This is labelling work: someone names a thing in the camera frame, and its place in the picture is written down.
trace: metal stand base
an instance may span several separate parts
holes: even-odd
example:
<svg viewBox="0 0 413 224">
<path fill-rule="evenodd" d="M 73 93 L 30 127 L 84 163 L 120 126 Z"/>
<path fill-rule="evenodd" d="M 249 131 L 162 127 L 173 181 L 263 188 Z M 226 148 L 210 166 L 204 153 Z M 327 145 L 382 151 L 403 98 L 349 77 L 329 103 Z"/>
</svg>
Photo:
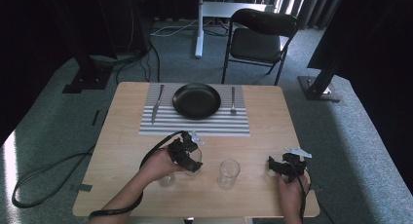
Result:
<svg viewBox="0 0 413 224">
<path fill-rule="evenodd" d="M 301 88 L 303 88 L 303 92 L 308 100 L 328 100 L 334 103 L 343 102 L 340 96 L 334 91 L 332 85 L 329 85 L 322 95 L 315 95 L 310 92 L 310 86 L 316 80 L 316 77 L 299 76 L 298 80 L 300 81 Z"/>
<path fill-rule="evenodd" d="M 63 93 L 81 93 L 82 90 L 104 90 L 112 70 L 113 67 L 105 67 L 104 70 L 97 73 L 96 78 L 92 81 L 82 80 L 79 70 L 72 83 L 64 87 Z"/>
</svg>

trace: person's right hand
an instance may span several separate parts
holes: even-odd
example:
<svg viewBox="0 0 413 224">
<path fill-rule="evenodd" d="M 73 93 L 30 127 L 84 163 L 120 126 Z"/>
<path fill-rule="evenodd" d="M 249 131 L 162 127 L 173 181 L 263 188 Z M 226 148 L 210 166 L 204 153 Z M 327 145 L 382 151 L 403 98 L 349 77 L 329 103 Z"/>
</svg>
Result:
<svg viewBox="0 0 413 224">
<path fill-rule="evenodd" d="M 285 183 L 282 176 L 278 173 L 276 173 L 276 178 L 279 185 L 280 205 L 285 223 L 301 223 L 300 207 L 302 190 L 298 179 L 294 179 L 290 183 Z M 307 193 L 309 188 L 307 177 L 302 175 L 300 176 L 300 179 L 305 192 Z"/>
</svg>

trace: chair backrest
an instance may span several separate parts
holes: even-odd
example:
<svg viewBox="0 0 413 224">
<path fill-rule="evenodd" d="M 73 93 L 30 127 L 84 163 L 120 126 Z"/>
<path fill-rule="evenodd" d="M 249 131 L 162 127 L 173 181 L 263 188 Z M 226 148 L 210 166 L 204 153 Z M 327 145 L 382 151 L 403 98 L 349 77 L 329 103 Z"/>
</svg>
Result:
<svg viewBox="0 0 413 224">
<path fill-rule="evenodd" d="M 286 14 L 260 12 L 253 9 L 239 9 L 231 16 L 236 22 L 261 34 L 293 37 L 297 30 L 297 18 Z"/>
</svg>

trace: gray carpet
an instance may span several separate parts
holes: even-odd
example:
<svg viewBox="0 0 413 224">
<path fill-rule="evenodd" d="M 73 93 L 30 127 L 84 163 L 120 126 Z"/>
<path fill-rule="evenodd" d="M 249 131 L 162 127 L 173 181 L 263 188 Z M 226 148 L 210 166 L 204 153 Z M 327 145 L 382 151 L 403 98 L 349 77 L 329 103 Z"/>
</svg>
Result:
<svg viewBox="0 0 413 224">
<path fill-rule="evenodd" d="M 182 22 L 159 22 L 155 26 Z M 208 28 L 216 33 L 220 28 Z M 206 33 L 204 53 L 194 58 L 194 30 L 180 31 L 170 37 L 152 37 L 161 61 L 161 81 L 169 83 L 201 82 L 219 84 L 226 45 L 225 37 Z M 322 31 L 299 31 L 290 45 L 279 86 L 283 89 L 301 147 L 313 154 L 308 167 L 320 203 L 335 223 L 412 223 L 413 199 L 398 174 L 383 142 L 372 125 L 351 84 L 335 77 L 332 85 L 342 97 L 340 103 L 306 100 L 298 76 L 316 76 L 307 63 L 322 36 Z M 157 60 L 154 51 L 141 62 L 123 67 L 119 81 L 156 82 Z M 117 66 L 103 91 L 62 94 L 78 70 L 68 60 L 1 148 L 0 223 L 87 223 L 72 214 L 75 187 L 85 174 L 89 158 L 51 199 L 33 208 L 16 208 L 11 195 L 17 178 L 40 166 L 68 155 L 86 152 L 97 141 L 104 115 L 116 91 Z M 267 68 L 231 63 L 227 84 L 273 85 L 276 73 L 265 75 Z M 99 111 L 96 121 L 94 116 Z M 18 199 L 31 202 L 54 189 L 78 159 L 56 167 L 34 179 L 19 191 Z M 283 223 L 280 219 L 257 218 L 254 223 Z M 330 223 L 322 211 L 305 223 Z"/>
</svg>

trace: knife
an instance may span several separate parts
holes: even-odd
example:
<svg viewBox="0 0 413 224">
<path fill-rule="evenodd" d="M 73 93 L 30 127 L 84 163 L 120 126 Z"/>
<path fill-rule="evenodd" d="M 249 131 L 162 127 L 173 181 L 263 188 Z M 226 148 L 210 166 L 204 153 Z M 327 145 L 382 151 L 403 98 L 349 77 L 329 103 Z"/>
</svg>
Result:
<svg viewBox="0 0 413 224">
<path fill-rule="evenodd" d="M 152 124 L 155 123 L 156 114 L 158 113 L 159 106 L 161 105 L 162 95 L 164 94 L 164 85 L 161 85 L 161 90 L 159 91 L 158 101 L 156 102 L 154 108 L 152 109 Z"/>
</svg>

